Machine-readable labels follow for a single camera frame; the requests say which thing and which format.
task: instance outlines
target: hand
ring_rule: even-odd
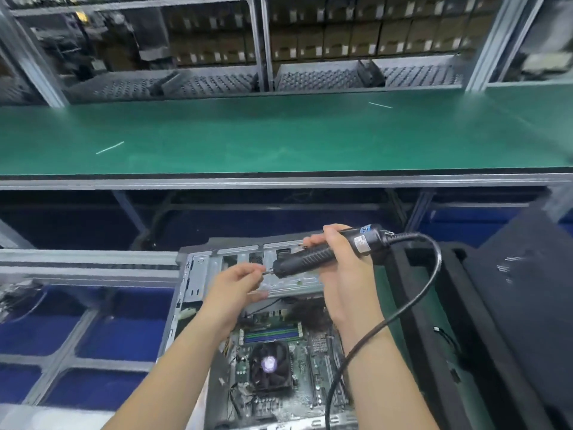
[[[336,256],[337,263],[321,267],[319,273],[328,313],[340,331],[346,353],[383,320],[372,259],[355,255],[348,240],[339,233],[348,228],[339,224],[326,225],[324,234],[303,240],[304,246],[327,242]]]
[[[245,306],[269,296],[268,291],[248,294],[261,284],[265,270],[263,265],[242,262],[213,278],[197,317],[214,329],[219,342],[229,336]]]

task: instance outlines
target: forearm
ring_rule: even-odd
[[[356,318],[340,334],[350,349],[383,321],[378,303],[363,302]],[[348,367],[349,385],[361,430],[384,427],[396,430],[431,429],[437,425],[388,328],[371,339]]]
[[[183,430],[218,345],[199,311],[104,430]]]

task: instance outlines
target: left hand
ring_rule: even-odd
[[[242,262],[219,273],[211,282],[207,297],[197,317],[215,331],[219,341],[229,336],[244,307],[269,296],[268,291],[254,291],[262,282],[265,267]]]

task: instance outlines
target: screwdriver label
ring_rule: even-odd
[[[354,237],[354,245],[360,253],[366,253],[370,251],[370,245],[368,244],[368,241],[366,241],[365,235]]]

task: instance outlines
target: green workbench surface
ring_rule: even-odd
[[[548,171],[571,108],[573,86],[3,107],[0,175]]]

